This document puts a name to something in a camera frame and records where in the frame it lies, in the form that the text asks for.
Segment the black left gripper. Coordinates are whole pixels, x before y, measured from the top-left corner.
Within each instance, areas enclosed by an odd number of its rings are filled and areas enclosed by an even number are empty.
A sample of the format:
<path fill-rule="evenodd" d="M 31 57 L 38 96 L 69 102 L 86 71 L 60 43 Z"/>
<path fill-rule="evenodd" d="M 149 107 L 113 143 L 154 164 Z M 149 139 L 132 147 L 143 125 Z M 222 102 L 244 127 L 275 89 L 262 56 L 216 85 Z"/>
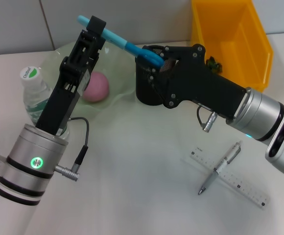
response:
<path fill-rule="evenodd" d="M 66 127 L 93 70 L 93 59 L 65 57 L 59 67 L 58 81 L 35 127 L 59 135 Z"/>

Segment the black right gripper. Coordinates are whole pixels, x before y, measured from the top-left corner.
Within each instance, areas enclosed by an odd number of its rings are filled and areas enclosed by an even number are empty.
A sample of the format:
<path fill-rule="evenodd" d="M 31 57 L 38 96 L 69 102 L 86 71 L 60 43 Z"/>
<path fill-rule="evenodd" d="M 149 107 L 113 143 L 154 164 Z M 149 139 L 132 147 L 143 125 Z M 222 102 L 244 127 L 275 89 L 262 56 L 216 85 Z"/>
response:
<path fill-rule="evenodd" d="M 148 83 L 166 108 L 175 108 L 182 101 L 192 101 L 216 112 L 222 118 L 233 119 L 246 89 L 213 73 L 205 64 L 205 48 L 165 46 L 160 53 L 164 60 L 177 63 L 172 69 L 152 69 Z"/>

